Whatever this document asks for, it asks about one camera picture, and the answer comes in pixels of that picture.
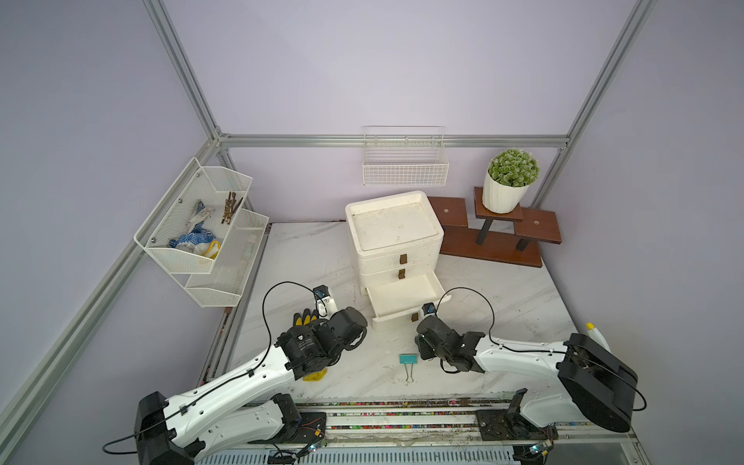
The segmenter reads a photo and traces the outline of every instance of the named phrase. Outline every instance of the white wire basket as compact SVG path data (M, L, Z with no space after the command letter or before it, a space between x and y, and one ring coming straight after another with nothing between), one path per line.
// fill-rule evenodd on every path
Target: white wire basket
M203 167L195 158L185 168L189 171L193 175L153 233L145 235L148 219L135 234L135 241L201 307L234 307L243 295L269 218L241 207L248 196L250 176L224 167ZM226 222L222 215L230 192L235 193L237 210ZM203 228L220 244L216 255L215 249L197 254L169 245L190 232L192 225L188 223L199 200L214 208Z
M365 127L365 186L444 186L448 171L443 127Z
M191 275L184 285L186 292L202 307L235 307L238 304L269 217L242 209L235 213L233 223L230 240L219 250L212 273Z

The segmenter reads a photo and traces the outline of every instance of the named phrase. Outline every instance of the open drawer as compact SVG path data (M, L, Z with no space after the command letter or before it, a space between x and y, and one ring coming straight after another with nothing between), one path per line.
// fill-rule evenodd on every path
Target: open drawer
M422 305L428 302L434 302L436 305L444 295L444 288L434 272L368 287L367 291L374 309L375 316L372 318L374 330L385 330L406 322L410 323L412 314L422 312ZM447 302L451 297L447 295L442 302Z

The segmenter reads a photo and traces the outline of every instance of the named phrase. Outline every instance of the marble tabletop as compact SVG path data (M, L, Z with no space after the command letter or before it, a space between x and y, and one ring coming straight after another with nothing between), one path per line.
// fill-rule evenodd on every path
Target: marble tabletop
M354 307L368 320L373 316L369 298L362 295L352 268L352 250L346 222L274 223L257 273L228 369L249 361L269 341L261 317L261 302L276 283L293 280L310 288L325 284L339 307ZM468 286L490 300L496 311L492 335L518 341L567 340L576 332L547 268L510 265L440 255L435 270L445 290ZM266 299L266 318L277 336L292 325L296 312L312 306L312 296L299 286L283 284ZM460 334L487 333L491 312L483 298L457 289L452 300L442 303L439 316ZM549 385L542 379L514 373L444 373L438 359L419 358L414 381L405 382L401 353L417 353L417 323L377 332L371 325L360 348L341 356L337 365L318 382L298 380L283 392L297 402L330 400L383 400L412 397L510 397L520 389Z

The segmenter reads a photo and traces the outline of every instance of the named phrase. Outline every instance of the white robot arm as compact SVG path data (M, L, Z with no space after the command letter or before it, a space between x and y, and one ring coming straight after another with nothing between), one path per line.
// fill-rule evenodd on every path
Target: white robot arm
M242 408L293 380L334 365L344 350L356 349L367 333L367 320L352 307L340 311L327 287L313 290L328 319L293 326L250 362L183 394L165 398L159 392L138 406L136 433L142 465L193 465L204 457L240 443L294 437L301 415L288 394ZM112 441L104 446L118 442Z
M551 343L492 339L472 331L461 336L433 307L424 305L426 317L417 327L422 359L439 357L442 366L447 362L457 368L448 373L509 371L552 381L547 389L517 392L503 422L510 427L506 438L571 421L592 421L614 432L630 430L638 376L588 336L572 334L568 341Z

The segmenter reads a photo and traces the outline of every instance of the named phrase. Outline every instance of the white plant pot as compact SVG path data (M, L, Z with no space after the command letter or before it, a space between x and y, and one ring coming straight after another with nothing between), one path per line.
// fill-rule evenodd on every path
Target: white plant pot
M483 182L483 206L493 213L509 213L522 200L529 187L529 185L505 186L491 179L486 173L486 180Z

